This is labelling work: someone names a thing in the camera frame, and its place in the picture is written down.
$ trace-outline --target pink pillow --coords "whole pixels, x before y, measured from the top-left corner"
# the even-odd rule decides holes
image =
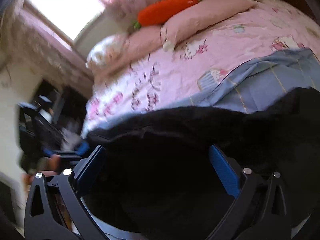
[[[199,30],[244,12],[256,4],[251,0],[202,0],[172,16],[162,27],[164,50],[174,50],[179,42]]]
[[[153,25],[142,27],[137,32],[131,34],[126,51],[107,68],[93,73],[95,84],[104,83],[115,71],[159,49],[163,44],[160,38],[160,30],[160,25]]]

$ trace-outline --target mattress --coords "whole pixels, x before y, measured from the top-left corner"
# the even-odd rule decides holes
[[[320,57],[320,27],[301,11],[280,0],[256,7],[196,33],[175,51],[162,48],[126,66],[87,103],[82,136],[102,122],[128,113],[165,108],[202,89],[210,72],[220,84],[254,58],[283,49],[310,48]]]

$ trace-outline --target plush toy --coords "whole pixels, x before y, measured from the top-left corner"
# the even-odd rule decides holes
[[[138,14],[141,26],[164,24],[173,15],[197,4],[198,0],[162,0],[151,4]]]

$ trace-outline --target blue blanket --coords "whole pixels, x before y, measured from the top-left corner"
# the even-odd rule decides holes
[[[311,49],[280,50],[252,59],[234,69],[217,85],[211,72],[198,81],[200,92],[174,102],[167,108],[180,106],[214,106],[250,114],[265,110],[276,99],[295,87],[320,89],[320,63]],[[141,113],[125,114],[100,128],[109,129]]]

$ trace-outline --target pillow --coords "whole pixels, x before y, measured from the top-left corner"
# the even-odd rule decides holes
[[[87,68],[107,67],[128,47],[127,33],[119,33],[98,42],[87,56]]]
[[[154,25],[142,27],[137,32],[131,34],[128,39],[128,48],[126,51],[123,52],[115,62],[109,65],[108,68],[94,73],[95,85],[106,82],[110,75],[128,65],[130,62],[136,61],[159,49],[163,44],[160,37],[160,30],[160,25]]]
[[[164,24],[173,15],[198,2],[198,0],[162,0],[141,10],[138,22],[141,26]]]
[[[172,16],[162,27],[164,50],[174,50],[177,43],[199,30],[244,12],[256,4],[251,0],[202,0]]]

